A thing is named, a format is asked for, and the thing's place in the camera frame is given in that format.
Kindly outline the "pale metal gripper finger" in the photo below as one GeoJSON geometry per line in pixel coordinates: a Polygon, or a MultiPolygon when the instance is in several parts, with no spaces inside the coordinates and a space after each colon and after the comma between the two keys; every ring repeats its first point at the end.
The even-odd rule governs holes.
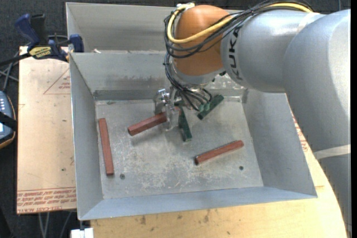
{"type": "Polygon", "coordinates": [[[154,98],[154,104],[155,104],[155,114],[159,114],[163,112],[163,108],[166,105],[166,99],[164,95],[157,95],[154,98]]]}
{"type": "Polygon", "coordinates": [[[171,130],[179,123],[180,108],[178,106],[166,106],[166,129],[171,130]]]}

